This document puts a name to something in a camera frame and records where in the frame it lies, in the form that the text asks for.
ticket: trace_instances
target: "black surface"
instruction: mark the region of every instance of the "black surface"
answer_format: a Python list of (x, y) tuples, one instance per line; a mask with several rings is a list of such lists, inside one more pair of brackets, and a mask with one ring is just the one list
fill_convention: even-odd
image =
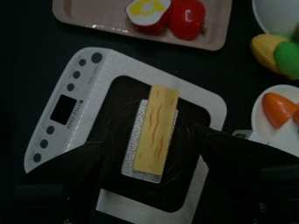
[[(251, 129), (259, 94), (277, 84), (299, 81), (266, 70), (249, 44), (262, 31), (251, 1), (234, 0), (227, 42), (217, 52), (119, 36), (60, 23), (51, 0), (3, 0), (0, 82), (0, 217), (6, 216), (15, 183), (24, 175), (24, 153), (44, 106), (71, 56), (87, 46), (111, 48), (221, 95), (229, 107), (225, 131)], [(242, 207), (221, 187), (218, 173), (205, 187), (205, 223), (234, 223)]]

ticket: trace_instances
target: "black dot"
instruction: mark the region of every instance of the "black dot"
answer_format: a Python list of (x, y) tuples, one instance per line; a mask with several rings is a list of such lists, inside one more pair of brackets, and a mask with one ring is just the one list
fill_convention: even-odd
[(48, 147), (48, 141), (46, 139), (42, 140), (40, 146), (46, 149)]
[(55, 131), (55, 128), (52, 126), (50, 126), (47, 128), (47, 133), (51, 135), (54, 133), (54, 131)]
[(82, 59), (82, 60), (79, 61), (79, 64), (84, 67), (84, 66), (87, 65), (87, 61), (86, 61), (84, 59)]
[(75, 79), (78, 79), (78, 78), (80, 77), (80, 71), (76, 71), (76, 72), (72, 74), (72, 77), (74, 77)]
[(34, 157), (32, 157), (32, 160), (34, 160), (35, 163), (42, 162), (42, 160), (43, 160), (43, 155), (42, 155), (40, 153), (36, 153), (36, 154), (34, 155)]
[(99, 52), (95, 52), (91, 56), (91, 61), (98, 64), (103, 60), (103, 55)]
[(67, 89), (68, 89), (70, 91), (72, 91), (74, 88), (75, 88), (75, 85), (71, 83), (71, 84), (67, 86)]

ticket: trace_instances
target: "orange toy carrot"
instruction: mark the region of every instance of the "orange toy carrot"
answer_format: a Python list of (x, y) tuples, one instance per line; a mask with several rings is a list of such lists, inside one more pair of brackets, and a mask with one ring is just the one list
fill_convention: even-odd
[(283, 126), (299, 109), (299, 105), (275, 93), (265, 94), (262, 104), (266, 117), (277, 129)]
[(294, 121), (299, 124), (299, 110), (294, 113)]

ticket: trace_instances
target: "white plate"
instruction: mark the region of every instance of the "white plate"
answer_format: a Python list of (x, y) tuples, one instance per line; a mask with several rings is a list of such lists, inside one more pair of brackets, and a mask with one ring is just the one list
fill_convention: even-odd
[(253, 0), (253, 9), (265, 33), (293, 35), (299, 24), (298, 0)]
[(299, 102), (299, 88), (290, 85), (278, 85), (269, 88), (257, 98), (251, 114), (253, 130), (270, 142), (270, 145), (299, 157), (299, 126), (294, 119), (275, 129), (265, 114), (262, 99), (266, 93), (277, 93), (293, 102)]

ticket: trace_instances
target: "pink tray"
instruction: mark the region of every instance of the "pink tray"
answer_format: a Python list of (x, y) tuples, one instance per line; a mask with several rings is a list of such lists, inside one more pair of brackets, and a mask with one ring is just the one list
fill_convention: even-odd
[(126, 7), (132, 0), (54, 0), (55, 17), (67, 24), (80, 25), (130, 37), (190, 46), (210, 51), (219, 50), (226, 42), (233, 0), (202, 0), (207, 10), (205, 27), (209, 28), (194, 41), (178, 39), (169, 29), (159, 35), (138, 32), (127, 19)]

